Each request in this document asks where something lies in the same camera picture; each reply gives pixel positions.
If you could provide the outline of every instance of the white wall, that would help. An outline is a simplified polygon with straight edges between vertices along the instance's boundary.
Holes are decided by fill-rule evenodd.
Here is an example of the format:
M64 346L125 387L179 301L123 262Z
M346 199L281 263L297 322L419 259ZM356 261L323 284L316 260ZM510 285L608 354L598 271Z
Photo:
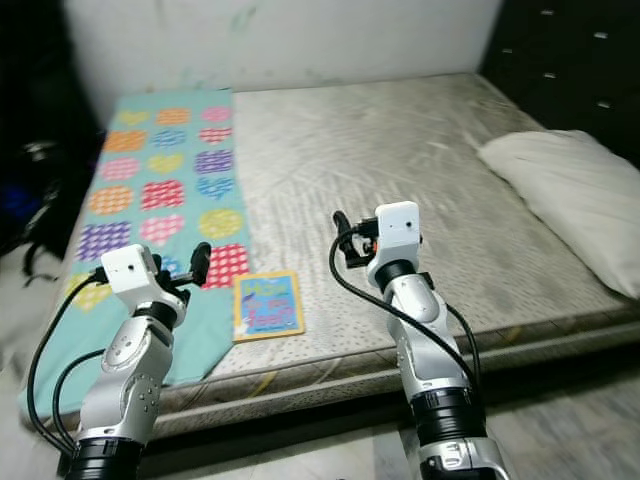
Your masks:
M67 0L106 123L122 94L473 71L500 0Z

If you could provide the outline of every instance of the book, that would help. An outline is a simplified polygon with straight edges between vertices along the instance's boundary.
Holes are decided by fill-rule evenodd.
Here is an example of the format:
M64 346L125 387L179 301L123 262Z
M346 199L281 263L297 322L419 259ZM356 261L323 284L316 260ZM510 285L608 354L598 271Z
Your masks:
M234 343L304 333L295 272L235 277L233 323Z

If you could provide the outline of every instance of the teal blanket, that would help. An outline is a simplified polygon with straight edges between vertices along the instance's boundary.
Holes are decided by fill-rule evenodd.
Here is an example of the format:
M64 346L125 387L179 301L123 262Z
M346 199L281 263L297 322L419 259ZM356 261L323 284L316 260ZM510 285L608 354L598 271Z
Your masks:
M249 271L249 235L234 172L230 90L161 92L123 98L110 126L85 204L68 293L99 265L100 255L132 243L162 255L163 268L185 272L195 246L211 243L207 283L192 291L175 330L174 360L165 383L196 382L231 348L232 279ZM62 369L83 353L105 348L127 318L109 286L83 290L44 351L36 406L51 413ZM78 410L100 369L94 359L65 383L61 410ZM25 406L25 395L21 403Z

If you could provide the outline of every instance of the pillow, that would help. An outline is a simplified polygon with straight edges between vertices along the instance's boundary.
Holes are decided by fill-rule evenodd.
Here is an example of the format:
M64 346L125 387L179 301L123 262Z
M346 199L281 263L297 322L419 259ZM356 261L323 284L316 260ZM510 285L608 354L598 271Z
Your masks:
M609 288L640 298L640 172L581 131L511 133L478 150Z

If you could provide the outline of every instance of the mattress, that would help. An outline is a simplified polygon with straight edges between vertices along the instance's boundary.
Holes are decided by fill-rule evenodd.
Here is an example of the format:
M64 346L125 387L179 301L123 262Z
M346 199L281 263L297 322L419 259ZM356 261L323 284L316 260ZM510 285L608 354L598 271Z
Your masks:
M419 204L421 269L466 316L485 370L640 339L638 303L477 158L492 138L541 128L481 77L245 92L234 105L253 269L298 273L307 331L236 345L201 382L165 388L156 437L401 388L385 314L329 273L336 209L358 220ZM367 288L364 271L342 271Z

